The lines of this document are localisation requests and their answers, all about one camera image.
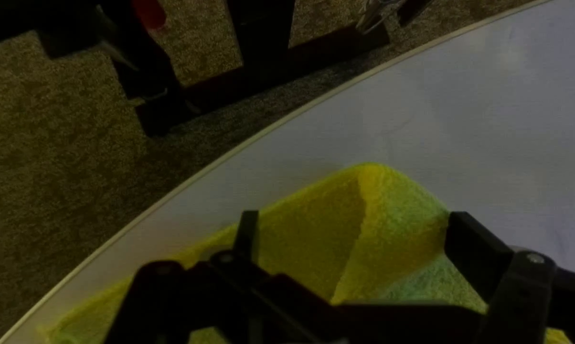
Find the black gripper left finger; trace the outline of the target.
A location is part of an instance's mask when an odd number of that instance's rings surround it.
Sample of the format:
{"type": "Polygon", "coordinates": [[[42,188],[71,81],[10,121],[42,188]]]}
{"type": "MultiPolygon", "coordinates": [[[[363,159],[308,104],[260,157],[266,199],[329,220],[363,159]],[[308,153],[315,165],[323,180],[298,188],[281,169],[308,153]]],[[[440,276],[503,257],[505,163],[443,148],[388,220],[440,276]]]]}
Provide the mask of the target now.
{"type": "Polygon", "coordinates": [[[138,270],[103,344],[187,344],[216,329],[231,344],[313,344],[338,339],[333,308],[289,276],[254,260],[256,211],[245,211],[231,249],[184,268],[138,270]]]}

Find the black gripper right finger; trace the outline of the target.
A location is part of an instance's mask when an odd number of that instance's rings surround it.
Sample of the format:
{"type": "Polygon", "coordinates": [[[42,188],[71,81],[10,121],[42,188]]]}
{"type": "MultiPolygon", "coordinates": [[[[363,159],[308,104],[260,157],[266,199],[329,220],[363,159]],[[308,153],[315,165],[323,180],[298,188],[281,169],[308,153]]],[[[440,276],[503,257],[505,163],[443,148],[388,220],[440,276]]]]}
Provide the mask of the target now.
{"type": "Polygon", "coordinates": [[[548,329],[575,344],[575,272],[514,251],[468,213],[451,213],[445,255],[487,303],[476,344],[543,344],[548,329]]]}

